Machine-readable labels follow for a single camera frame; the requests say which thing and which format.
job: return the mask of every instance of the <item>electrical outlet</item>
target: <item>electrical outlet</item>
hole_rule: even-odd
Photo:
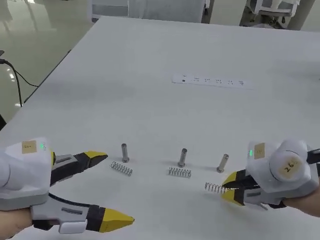
[[[213,87],[253,89],[251,82],[244,80],[230,80],[216,77],[201,77],[187,74],[174,74],[172,82],[176,84],[207,85]]]

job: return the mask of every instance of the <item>coil spring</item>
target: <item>coil spring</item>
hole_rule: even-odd
[[[123,174],[126,174],[128,175],[129,177],[131,176],[133,170],[129,167],[126,167],[116,161],[113,161],[110,165],[110,167],[114,170],[117,170],[118,172],[120,173],[123,173]]]
[[[204,185],[204,189],[211,191],[211,192],[215,192],[218,194],[224,194],[225,192],[231,190],[231,188],[227,188],[218,184],[214,184],[214,183],[210,183],[210,182],[206,182]]]
[[[191,170],[181,169],[181,168],[176,168],[176,167],[169,167],[168,175],[176,176],[176,177],[190,178],[191,177]]]

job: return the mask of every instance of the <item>metal pin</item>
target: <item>metal pin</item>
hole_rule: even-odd
[[[121,149],[122,149],[122,162],[124,162],[124,163],[129,162],[128,152],[127,152],[127,144],[122,143]]]
[[[181,151],[181,156],[180,156],[180,160],[178,162],[178,167],[183,168],[186,164],[185,164],[185,160],[186,160],[186,155],[187,155],[187,149],[183,148]]]
[[[224,154],[223,157],[222,157],[222,159],[221,159],[220,165],[216,168],[216,171],[217,171],[218,173],[221,174],[221,173],[224,172],[225,166],[226,166],[226,164],[227,164],[228,159],[229,159],[229,155],[228,155],[228,154]]]

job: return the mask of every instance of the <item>floor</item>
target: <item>floor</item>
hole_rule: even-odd
[[[0,58],[38,85],[92,25],[87,0],[0,0]],[[34,87],[19,79],[24,101]],[[8,122],[19,109],[13,72],[0,65],[0,115]]]

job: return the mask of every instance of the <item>chair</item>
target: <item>chair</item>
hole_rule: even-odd
[[[282,0],[248,0],[246,5],[253,13],[254,17],[251,22],[254,22],[256,16],[271,16],[269,24],[275,24],[279,18],[282,18],[282,23],[286,22],[285,17],[292,18],[297,11],[297,3],[287,3]]]

